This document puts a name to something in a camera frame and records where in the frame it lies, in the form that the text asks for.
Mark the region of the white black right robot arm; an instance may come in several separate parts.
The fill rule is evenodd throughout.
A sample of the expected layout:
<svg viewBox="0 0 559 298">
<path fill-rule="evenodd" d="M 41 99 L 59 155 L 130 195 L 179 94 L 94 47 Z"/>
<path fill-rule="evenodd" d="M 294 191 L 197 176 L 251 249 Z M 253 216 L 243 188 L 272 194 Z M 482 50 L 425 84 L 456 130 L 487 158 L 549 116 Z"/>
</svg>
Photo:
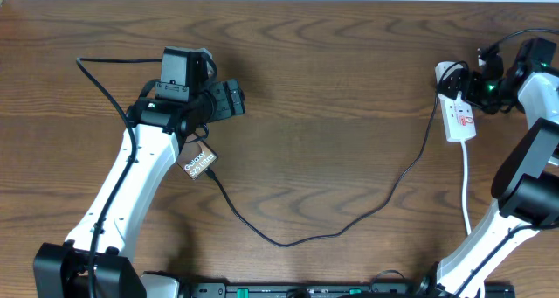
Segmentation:
<svg viewBox="0 0 559 298">
<path fill-rule="evenodd" d="M 556 43 L 531 38 L 521 43 L 508 69 L 499 44 L 478 51 L 479 71 L 464 61 L 435 67 L 445 134 L 459 144 L 475 135 L 471 112 L 525 114 L 528 132 L 494 176 L 492 202 L 466 239 L 436 263 L 416 289 L 418 297 L 481 297 L 485 279 L 524 241 L 558 227 L 558 71 Z"/>
</svg>

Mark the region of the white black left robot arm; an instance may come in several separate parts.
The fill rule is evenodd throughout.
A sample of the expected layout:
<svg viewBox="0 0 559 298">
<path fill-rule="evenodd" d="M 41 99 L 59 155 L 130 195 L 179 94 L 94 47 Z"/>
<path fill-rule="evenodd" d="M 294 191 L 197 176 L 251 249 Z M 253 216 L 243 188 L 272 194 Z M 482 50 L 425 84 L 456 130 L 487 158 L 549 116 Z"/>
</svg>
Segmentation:
<svg viewBox="0 0 559 298">
<path fill-rule="evenodd" d="M 139 275 L 136 241 L 157 188 L 183 148 L 198 146 L 184 171 L 197 178 L 217 159 L 198 126 L 245 113 L 235 79 L 213 82 L 187 101 L 163 98 L 177 85 L 148 81 L 128 109 L 119 154 L 87 214 L 61 245 L 44 243 L 33 261 L 41 297 L 187 297 L 189 287 L 163 272 Z"/>
</svg>

